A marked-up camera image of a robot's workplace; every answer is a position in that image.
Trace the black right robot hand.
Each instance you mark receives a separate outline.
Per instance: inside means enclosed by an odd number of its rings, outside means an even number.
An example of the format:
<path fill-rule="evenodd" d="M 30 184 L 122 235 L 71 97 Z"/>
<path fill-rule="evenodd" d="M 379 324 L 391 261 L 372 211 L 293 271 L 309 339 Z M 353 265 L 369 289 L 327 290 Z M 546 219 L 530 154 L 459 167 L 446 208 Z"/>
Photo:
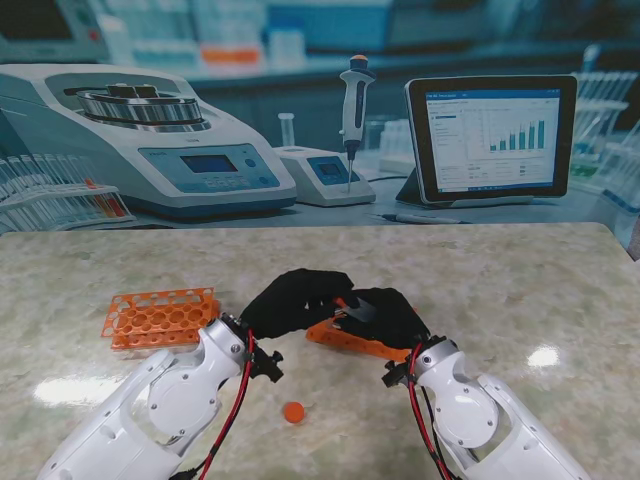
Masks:
<path fill-rule="evenodd" d="M 394 288 L 358 289 L 343 294 L 345 317 L 337 324 L 348 334 L 393 349 L 410 349 L 431 334 L 404 295 Z"/>

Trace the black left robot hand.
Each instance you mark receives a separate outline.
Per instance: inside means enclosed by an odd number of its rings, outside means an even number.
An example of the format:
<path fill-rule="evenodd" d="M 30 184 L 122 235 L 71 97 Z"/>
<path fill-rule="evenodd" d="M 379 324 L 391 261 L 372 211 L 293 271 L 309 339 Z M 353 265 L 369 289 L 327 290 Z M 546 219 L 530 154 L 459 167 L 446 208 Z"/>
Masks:
<path fill-rule="evenodd" d="M 274 339 L 306 330 L 331 318 L 342 300 L 358 307 L 354 284 L 346 273 L 296 269 L 278 276 L 241 313 L 257 339 Z"/>

